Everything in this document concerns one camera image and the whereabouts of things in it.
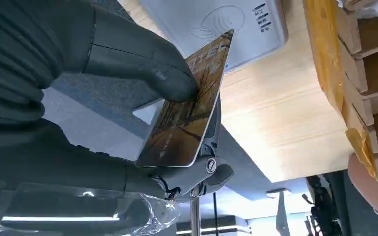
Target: wooden table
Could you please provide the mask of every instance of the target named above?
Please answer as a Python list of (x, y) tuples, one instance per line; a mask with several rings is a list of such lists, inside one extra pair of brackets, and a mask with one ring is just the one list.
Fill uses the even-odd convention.
[[(137, 0), (133, 19), (162, 35)], [(272, 182), (347, 168), (353, 149), (342, 118), (322, 92), (301, 0), (283, 0), (287, 44), (225, 75), (222, 123)]]

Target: plastic wrap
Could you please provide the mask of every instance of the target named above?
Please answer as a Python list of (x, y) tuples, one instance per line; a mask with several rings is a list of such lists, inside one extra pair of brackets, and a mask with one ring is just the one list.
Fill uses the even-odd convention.
[(0, 187), (0, 236), (142, 236), (176, 223), (177, 203), (143, 193), (22, 184)]
[(377, 177), (367, 127), (354, 107), (344, 99), (343, 70), (337, 40), (336, 2), (305, 0), (309, 36), (319, 84), (330, 104), (343, 117), (346, 135), (370, 175)]

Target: black machine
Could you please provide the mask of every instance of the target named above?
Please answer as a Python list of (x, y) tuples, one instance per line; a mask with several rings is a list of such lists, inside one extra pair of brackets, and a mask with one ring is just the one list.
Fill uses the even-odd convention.
[(331, 198), (328, 190), (322, 186), (321, 179), (318, 176), (309, 176), (306, 179), (314, 191), (315, 202), (312, 203), (309, 201), (305, 194), (302, 197), (309, 204), (314, 205), (311, 207), (311, 220), (314, 232), (320, 236), (342, 236), (343, 233), (339, 224), (334, 194), (332, 194), (333, 197)]
[[(220, 189), (234, 174), (215, 156), (219, 100), (201, 152), (188, 168), (140, 169), (72, 145), (56, 124), (42, 119), (42, 89), (62, 73), (144, 80), (172, 102), (197, 93), (175, 46), (127, 19), (82, 0), (0, 0), (0, 229), (156, 232), (150, 227), (167, 219), (153, 214), (165, 215), (173, 207), (156, 199), (190, 201)], [(114, 219), (50, 222), (49, 217)]]

